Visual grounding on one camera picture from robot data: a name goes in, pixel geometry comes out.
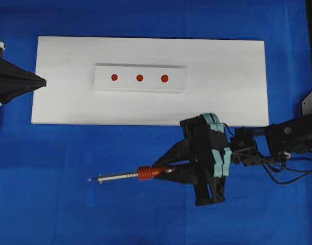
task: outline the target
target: screw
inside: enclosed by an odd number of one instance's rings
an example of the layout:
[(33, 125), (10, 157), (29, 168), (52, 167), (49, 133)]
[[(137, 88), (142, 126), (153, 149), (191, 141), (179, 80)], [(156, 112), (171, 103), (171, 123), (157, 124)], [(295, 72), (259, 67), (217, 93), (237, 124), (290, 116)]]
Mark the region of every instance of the screw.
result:
[(239, 147), (244, 147), (244, 142), (242, 140), (239, 142)]
[(285, 134), (291, 134), (291, 132), (292, 132), (292, 129), (291, 129), (290, 127), (286, 127), (286, 128), (284, 129), (284, 133), (285, 133)]

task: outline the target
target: black wire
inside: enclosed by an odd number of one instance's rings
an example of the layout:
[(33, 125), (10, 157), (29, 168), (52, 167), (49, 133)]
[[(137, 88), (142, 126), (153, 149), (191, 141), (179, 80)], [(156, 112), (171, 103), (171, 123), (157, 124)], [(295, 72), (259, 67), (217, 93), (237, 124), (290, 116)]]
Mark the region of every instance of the black wire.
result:
[(311, 157), (294, 157), (294, 158), (290, 158), (288, 161), (308, 161), (308, 162), (312, 162), (312, 158)]
[(289, 181), (286, 181), (286, 182), (279, 182), (279, 181), (276, 180), (275, 177), (270, 173), (270, 171), (268, 170), (268, 168), (267, 168), (265, 165), (263, 165), (263, 168), (264, 168), (265, 171), (268, 173), (269, 177), (270, 177), (276, 184), (279, 184), (279, 185), (291, 184), (291, 183), (297, 181), (298, 179), (301, 179), (301, 178), (303, 178), (304, 176), (310, 174), (310, 173), (305, 173), (305, 174), (302, 174), (302, 175), (296, 177), (295, 179), (292, 179), (292, 180), (289, 180)]
[(231, 130), (229, 129), (229, 126), (223, 122), (221, 122), (222, 125), (224, 125), (226, 127), (226, 129), (228, 130), (228, 132), (230, 133), (230, 135), (235, 136), (234, 133), (231, 132)]
[(267, 164), (274, 164), (276, 166), (279, 166), (285, 170), (288, 170), (288, 171), (292, 171), (292, 172), (297, 172), (297, 173), (312, 173), (312, 170), (298, 170), (298, 169), (293, 169), (293, 168), (289, 168), (289, 167), (284, 167), (276, 162), (273, 162), (273, 161), (269, 161), (265, 158), (261, 158), (259, 156), (251, 156), (251, 155), (247, 155), (247, 154), (242, 154), (242, 153), (233, 153), (233, 155), (238, 155), (238, 156), (244, 156), (244, 157), (247, 157), (247, 158), (255, 158), (255, 159), (258, 159), (260, 160), (261, 162), (266, 162)]
[[(245, 157), (248, 157), (248, 158), (257, 158), (257, 159), (260, 159), (261, 161), (264, 161), (268, 164), (275, 164), (275, 165), (279, 165), (277, 164), (276, 162), (272, 162), (272, 161), (268, 161), (267, 159), (263, 159), (263, 158), (260, 158), (260, 157), (257, 157), (257, 156), (250, 156), (250, 155), (246, 155), (246, 154), (240, 154), (240, 153), (237, 153), (237, 154), (234, 154), (234, 155), (240, 155), (240, 156), (245, 156)], [(289, 180), (289, 181), (286, 181), (286, 182), (279, 182), (278, 180), (275, 179), (275, 177), (270, 173), (270, 171), (268, 170), (268, 166), (267, 165), (262, 165), (263, 168), (265, 169), (265, 171), (268, 173), (269, 177), (277, 184), (279, 185), (287, 185), (287, 184), (291, 184), (295, 181), (297, 181), (298, 179), (301, 179), (303, 178), (304, 176), (307, 176), (309, 174), (312, 173), (312, 171), (307, 171), (306, 173), (296, 177), (295, 179), (292, 179), (292, 180)], [(291, 169), (291, 168), (286, 168), (286, 167), (283, 167), (283, 166), (280, 166), (281, 168), (283, 169), (286, 169), (286, 170), (293, 170), (295, 171), (295, 169)]]

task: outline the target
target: blue background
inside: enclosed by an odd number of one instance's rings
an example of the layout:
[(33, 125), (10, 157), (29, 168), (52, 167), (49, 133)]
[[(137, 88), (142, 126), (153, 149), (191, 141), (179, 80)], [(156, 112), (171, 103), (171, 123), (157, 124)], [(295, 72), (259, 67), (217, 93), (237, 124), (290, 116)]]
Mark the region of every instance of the blue background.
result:
[[(271, 123), (312, 88), (300, 0), (0, 1), (6, 60), (34, 72), (39, 35), (264, 40)], [(152, 164), (181, 129), (32, 125), (32, 99), (0, 107), (0, 244), (312, 244), (312, 176), (278, 186), (234, 165), (227, 201), (199, 208), (192, 186), (87, 183)]]

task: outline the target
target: blue table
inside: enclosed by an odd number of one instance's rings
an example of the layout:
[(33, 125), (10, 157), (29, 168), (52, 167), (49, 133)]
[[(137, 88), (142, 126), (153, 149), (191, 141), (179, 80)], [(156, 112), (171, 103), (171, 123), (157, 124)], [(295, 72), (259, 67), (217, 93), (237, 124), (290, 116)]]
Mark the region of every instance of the blue table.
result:
[[(279, 123), (300, 114), (312, 88), (304, 5), (5, 0), (0, 36), (4, 58), (32, 72), (39, 35), (264, 40), (270, 122)], [(261, 167), (234, 165), (227, 201), (199, 208), (192, 186), (88, 183), (98, 173), (152, 164), (181, 129), (32, 125), (32, 98), (0, 108), (0, 244), (312, 244), (312, 176), (277, 186)]]

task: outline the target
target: screwdriver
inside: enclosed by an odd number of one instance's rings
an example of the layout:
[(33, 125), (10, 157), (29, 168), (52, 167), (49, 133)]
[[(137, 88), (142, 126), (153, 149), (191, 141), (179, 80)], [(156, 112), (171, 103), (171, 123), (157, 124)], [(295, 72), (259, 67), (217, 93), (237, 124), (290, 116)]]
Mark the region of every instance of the screwdriver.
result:
[(162, 173), (170, 173), (175, 170), (174, 166), (163, 166), (163, 167), (150, 167), (142, 166), (139, 167), (136, 172), (123, 173), (117, 175), (99, 175), (95, 178), (90, 178), (88, 181), (98, 181), (102, 183), (106, 180), (118, 180), (124, 178), (134, 178), (138, 177), (139, 180), (150, 180), (152, 177), (156, 177)]

